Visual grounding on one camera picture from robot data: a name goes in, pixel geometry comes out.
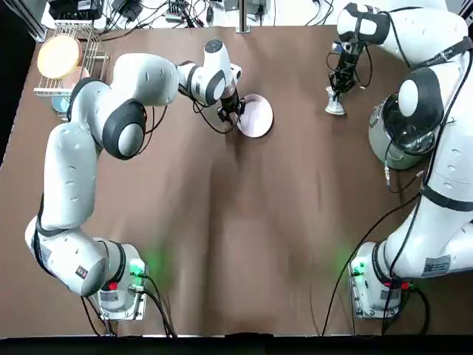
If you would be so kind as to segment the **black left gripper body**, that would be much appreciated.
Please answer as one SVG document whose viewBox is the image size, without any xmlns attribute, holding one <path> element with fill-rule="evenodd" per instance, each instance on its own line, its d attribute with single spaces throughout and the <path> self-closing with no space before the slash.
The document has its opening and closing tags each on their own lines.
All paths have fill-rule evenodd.
<svg viewBox="0 0 473 355">
<path fill-rule="evenodd" d="M 237 90 L 234 90 L 230 95 L 221 97 L 220 103 L 222 109 L 227 113 L 239 113 L 240 98 Z"/>
</svg>

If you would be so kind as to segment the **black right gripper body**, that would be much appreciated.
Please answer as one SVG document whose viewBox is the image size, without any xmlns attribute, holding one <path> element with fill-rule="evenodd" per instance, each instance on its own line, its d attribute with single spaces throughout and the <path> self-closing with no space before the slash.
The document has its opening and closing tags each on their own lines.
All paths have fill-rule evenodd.
<svg viewBox="0 0 473 355">
<path fill-rule="evenodd" d="M 361 55 L 361 48 L 354 47 L 351 50 L 341 48 L 337 63 L 337 73 L 343 75 L 353 75 Z"/>
</svg>

